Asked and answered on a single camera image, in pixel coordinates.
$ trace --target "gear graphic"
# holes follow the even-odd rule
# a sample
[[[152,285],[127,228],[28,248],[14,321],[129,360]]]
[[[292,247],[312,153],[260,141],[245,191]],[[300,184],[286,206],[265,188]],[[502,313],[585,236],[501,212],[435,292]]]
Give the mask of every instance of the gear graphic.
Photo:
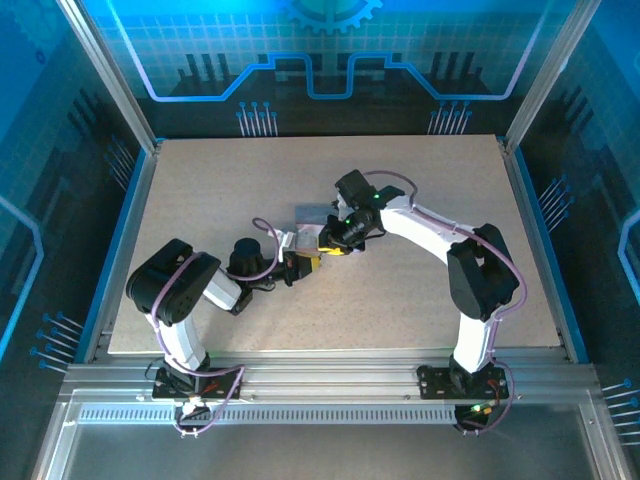
[[[2,0],[0,8],[10,12],[22,33],[39,50],[58,35],[60,9],[55,0]]]
[[[347,33],[349,27],[360,28],[360,20],[373,18],[372,10],[382,7],[382,0],[287,0],[283,6],[300,28],[331,35],[337,30]]]

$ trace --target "yellow object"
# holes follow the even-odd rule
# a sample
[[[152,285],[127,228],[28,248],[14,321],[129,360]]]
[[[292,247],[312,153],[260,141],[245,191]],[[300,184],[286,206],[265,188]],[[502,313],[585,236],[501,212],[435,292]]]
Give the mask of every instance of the yellow object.
[[[339,248],[318,247],[318,251],[327,255],[344,255],[344,252]]]

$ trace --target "white robotic arm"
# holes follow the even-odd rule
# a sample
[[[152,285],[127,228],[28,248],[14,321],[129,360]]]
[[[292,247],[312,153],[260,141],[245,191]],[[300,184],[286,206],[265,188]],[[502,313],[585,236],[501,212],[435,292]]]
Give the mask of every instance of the white robotic arm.
[[[380,210],[382,227],[388,233],[404,237],[431,252],[447,265],[447,252],[451,245],[463,242],[466,237],[436,225],[424,215],[416,213],[416,210],[442,222],[453,223],[424,207],[411,205],[409,196],[404,195],[390,200],[386,208]],[[467,231],[472,230],[472,227],[467,225],[458,226]],[[453,351],[453,358],[469,373],[477,372],[490,361],[487,349],[491,328],[495,322],[494,315],[495,312],[487,321],[483,321],[460,313],[458,343]]]
[[[499,230],[456,224],[413,204],[395,187],[376,190],[358,170],[342,177],[336,188],[338,215],[327,219],[319,249],[348,254],[362,249],[378,229],[434,254],[448,268],[451,297],[461,312],[452,369],[468,375],[482,370],[492,358],[497,309],[511,301],[519,285]]]

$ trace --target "blue wall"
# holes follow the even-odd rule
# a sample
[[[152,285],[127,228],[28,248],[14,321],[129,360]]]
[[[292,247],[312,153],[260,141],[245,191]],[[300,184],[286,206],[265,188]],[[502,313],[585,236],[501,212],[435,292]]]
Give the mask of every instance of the blue wall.
[[[19,419],[0,429],[10,479],[30,476],[73,355],[73,342],[40,335],[66,341],[43,317],[84,323],[139,145],[55,1],[0,2],[0,39],[0,425]]]
[[[159,136],[504,133],[574,2],[454,3],[87,5]]]

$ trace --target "table surface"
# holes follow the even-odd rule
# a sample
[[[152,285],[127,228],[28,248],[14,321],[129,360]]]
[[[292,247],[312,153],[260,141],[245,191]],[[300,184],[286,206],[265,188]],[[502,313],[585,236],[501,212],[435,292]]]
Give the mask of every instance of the table surface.
[[[271,257],[271,239],[251,219],[291,228],[297,205],[330,203],[335,182],[354,168],[401,172],[418,184],[416,201],[426,208],[460,223],[498,226],[529,286],[525,306],[503,322],[498,346],[559,344],[491,135],[165,141],[130,272],[174,237],[223,266],[245,236]],[[389,177],[372,183],[406,189]],[[209,351],[453,347],[459,323],[446,266],[392,235],[369,242],[362,254],[323,257],[322,267],[292,288],[256,292],[237,317],[204,300],[194,315]],[[159,352],[149,324],[124,295],[109,352]]]

